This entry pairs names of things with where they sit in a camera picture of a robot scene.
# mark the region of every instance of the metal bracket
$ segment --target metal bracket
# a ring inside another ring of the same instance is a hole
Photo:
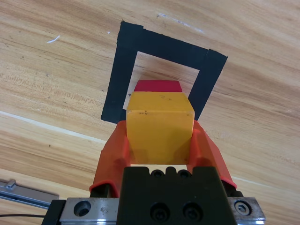
[[[0,198],[48,209],[51,201],[59,199],[59,195],[18,186],[15,180],[10,180],[8,183],[0,182]]]
[[[266,217],[253,197],[228,197],[238,225],[263,225]],[[118,198],[68,198],[60,217],[61,225],[115,225]]]

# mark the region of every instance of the wooden table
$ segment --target wooden table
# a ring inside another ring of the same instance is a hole
[[[267,224],[299,224],[297,0],[0,0],[0,179],[61,198],[89,196],[115,128],[100,116],[122,20],[228,56],[199,122]],[[188,94],[196,75],[139,53],[130,87],[172,79]],[[4,213],[45,210],[1,200]]]

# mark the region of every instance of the yellow block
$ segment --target yellow block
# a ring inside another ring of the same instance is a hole
[[[182,92],[133,92],[126,118],[131,163],[187,164],[194,117]]]

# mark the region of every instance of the black tape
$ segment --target black tape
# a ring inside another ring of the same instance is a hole
[[[199,69],[188,97],[199,116],[223,69],[227,57],[174,38],[122,21],[101,119],[118,123],[126,119],[123,109],[137,52],[143,52],[181,65]]]

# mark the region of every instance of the wooden block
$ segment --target wooden block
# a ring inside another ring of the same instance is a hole
[[[139,80],[135,91],[182,92],[179,81]]]
[[[132,163],[187,164],[194,116],[182,92],[133,92],[127,107]]]

